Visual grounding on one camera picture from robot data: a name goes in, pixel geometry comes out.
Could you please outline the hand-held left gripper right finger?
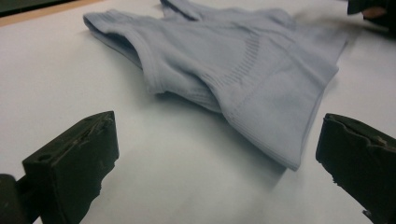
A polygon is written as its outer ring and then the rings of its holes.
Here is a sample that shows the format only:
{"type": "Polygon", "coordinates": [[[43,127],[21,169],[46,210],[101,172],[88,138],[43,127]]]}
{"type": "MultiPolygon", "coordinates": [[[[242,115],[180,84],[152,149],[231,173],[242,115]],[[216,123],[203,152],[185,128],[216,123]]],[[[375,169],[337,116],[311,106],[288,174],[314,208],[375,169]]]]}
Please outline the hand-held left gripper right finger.
{"type": "Polygon", "coordinates": [[[356,119],[327,114],[316,160],[374,224],[396,224],[396,139],[356,119]]]}

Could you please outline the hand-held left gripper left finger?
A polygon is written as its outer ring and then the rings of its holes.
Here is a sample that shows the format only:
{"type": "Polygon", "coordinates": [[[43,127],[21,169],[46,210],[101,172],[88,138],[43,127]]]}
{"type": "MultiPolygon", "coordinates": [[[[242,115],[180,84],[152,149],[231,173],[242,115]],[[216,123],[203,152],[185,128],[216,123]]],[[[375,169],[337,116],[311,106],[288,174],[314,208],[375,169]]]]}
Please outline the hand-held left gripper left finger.
{"type": "Polygon", "coordinates": [[[119,158],[115,114],[82,119],[22,161],[28,217],[79,224],[119,158]]]}

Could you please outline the light blue knit garment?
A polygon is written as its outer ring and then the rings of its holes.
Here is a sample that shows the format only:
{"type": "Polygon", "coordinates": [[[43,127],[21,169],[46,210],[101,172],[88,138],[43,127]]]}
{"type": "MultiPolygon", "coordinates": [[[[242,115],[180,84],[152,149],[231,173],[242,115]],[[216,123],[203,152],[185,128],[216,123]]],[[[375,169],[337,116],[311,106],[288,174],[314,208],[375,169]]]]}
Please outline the light blue knit garment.
{"type": "Polygon", "coordinates": [[[148,92],[172,92],[222,114],[266,155],[297,170],[347,35],[299,24],[282,9],[160,1],[160,19],[109,10],[83,20],[142,69],[148,92]]]}

